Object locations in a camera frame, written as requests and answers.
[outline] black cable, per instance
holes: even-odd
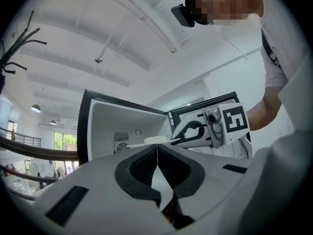
[[[15,66],[17,66],[17,67],[20,67],[20,68],[24,69],[25,71],[27,70],[26,67],[24,67],[24,66],[22,66],[22,65],[19,65],[19,64],[17,64],[17,63],[14,63],[14,62],[7,63],[4,67],[6,67],[6,66],[8,66],[8,65],[15,65]]]
[[[2,53],[2,57],[3,57],[3,56],[4,56],[4,54],[5,54],[4,40],[2,40],[2,49],[3,49],[3,53]]]
[[[18,51],[20,47],[22,47],[22,45],[26,42],[26,40],[28,38],[30,38],[32,35],[34,35],[35,33],[37,33],[39,30],[40,30],[40,28],[37,28],[33,32],[31,32],[27,36],[25,36],[23,39],[21,39],[18,43],[15,42],[15,44],[6,53],[6,57],[5,57],[6,59],[5,59],[4,63],[9,61],[10,58],[15,54],[15,52]]]
[[[39,41],[39,40],[29,40],[29,41],[26,41],[25,43],[23,43],[23,45],[25,45],[27,43],[30,43],[30,42],[36,42],[36,43],[40,43],[40,44],[43,44],[43,45],[47,44],[47,42],[42,42],[42,41]]]
[[[9,61],[9,59],[12,57],[12,55],[16,52],[14,51],[16,49],[16,46],[19,46],[21,42],[23,42],[24,40],[27,40],[28,38],[26,39],[23,39],[23,37],[25,36],[26,32],[28,31],[28,27],[29,27],[29,24],[30,24],[30,20],[32,18],[32,15],[33,15],[33,11],[29,17],[29,20],[28,20],[28,25],[27,25],[27,28],[22,32],[22,34],[17,38],[17,40],[15,41],[15,43],[11,46],[11,48],[7,51],[7,53],[5,55],[2,56],[1,58],[1,62],[0,62],[0,67],[3,66],[6,62]]]
[[[239,140],[241,146],[244,148],[244,150],[245,150],[245,152],[246,152],[246,157],[247,157],[247,159],[249,159],[248,149],[246,148],[244,142],[242,142],[241,139],[238,139],[238,140]]]
[[[31,18],[33,17],[33,14],[34,14],[34,10],[31,11],[31,14],[30,14],[30,17],[29,17],[29,20],[28,20],[28,24],[27,24],[27,27],[26,27],[27,30],[29,28],[30,21],[31,21]]]
[[[15,70],[6,70],[5,68],[3,68],[3,70],[6,72],[6,73],[10,73],[10,74],[15,74],[16,71]]]

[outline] black frame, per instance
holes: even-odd
[[[157,113],[160,115],[168,114],[167,112],[159,111],[159,110],[147,107],[147,106],[125,101],[125,100],[122,100],[113,96],[108,96],[108,95],[104,95],[98,92],[85,90],[81,107],[80,107],[80,111],[79,111],[78,126],[77,126],[77,157],[78,157],[79,165],[82,165],[88,162],[88,153],[86,152],[88,150],[88,146],[87,146],[88,119],[89,119],[89,110],[90,110],[90,104],[91,104],[92,99],[96,99],[96,100],[107,102],[107,103],[122,105],[125,107],[143,110],[147,112]]]
[[[85,90],[83,95],[83,100],[81,104],[81,108],[79,111],[79,117],[78,117],[78,126],[77,126],[77,157],[78,157],[78,163],[79,165],[82,165],[84,163],[88,162],[88,145],[87,145],[87,136],[88,136],[88,119],[89,119],[89,110],[90,110],[90,104],[91,100],[96,99],[107,103],[113,103],[116,105],[122,105],[125,107],[143,110],[147,112],[157,113],[160,115],[167,115],[169,118],[170,126],[172,132],[174,131],[174,128],[178,126],[180,123],[179,116],[184,113],[188,113],[191,111],[195,111],[197,109],[202,109],[211,105],[215,105],[218,103],[222,103],[224,101],[234,99],[236,103],[239,103],[239,99],[237,97],[237,94],[235,92],[219,96],[213,99],[209,99],[200,103],[196,103],[190,106],[182,107],[179,109],[172,110],[170,112],[163,112],[160,110],[156,110],[147,106],[143,106],[140,104],[132,103],[129,101],[125,101],[116,97],[104,95],[101,93]],[[170,115],[173,118],[174,126],[171,124],[171,118]],[[247,139],[251,142],[250,134],[247,133],[246,135]]]
[[[190,106],[186,106],[186,107],[182,107],[182,108],[170,111],[172,118],[173,118],[174,126],[176,127],[177,125],[179,125],[180,123],[179,116],[181,114],[203,109],[204,107],[208,107],[214,104],[219,104],[230,99],[234,99],[236,103],[239,103],[239,99],[237,97],[236,92],[232,92],[223,96],[219,96],[219,97],[212,98],[212,99],[200,102],[200,103],[196,103]],[[249,140],[249,142],[251,142],[250,132],[246,134],[246,138]]]

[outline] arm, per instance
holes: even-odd
[[[276,118],[282,104],[278,97],[281,90],[282,87],[266,88],[262,100],[247,111],[251,131],[262,129]]]

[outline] black rubber pad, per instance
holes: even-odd
[[[79,203],[83,200],[89,189],[74,186],[47,214],[46,216],[64,226],[69,220]]]
[[[202,185],[205,170],[197,161],[163,144],[158,145],[157,158],[158,167],[177,198],[192,196]]]
[[[247,170],[247,168],[240,167],[240,166],[235,166],[235,165],[231,165],[231,164],[224,165],[223,168],[226,169],[226,170],[231,170],[231,171],[239,172],[239,173],[241,173],[241,174],[245,174],[245,173],[246,173],[246,170]]]
[[[159,206],[161,193],[151,188],[156,167],[157,145],[152,144],[121,161],[115,169],[115,180],[133,198],[153,200]]]

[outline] ceiling light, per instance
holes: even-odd
[[[31,109],[34,111],[34,112],[37,112],[37,113],[40,113],[41,112],[41,109],[40,109],[40,106],[38,104],[34,104]]]

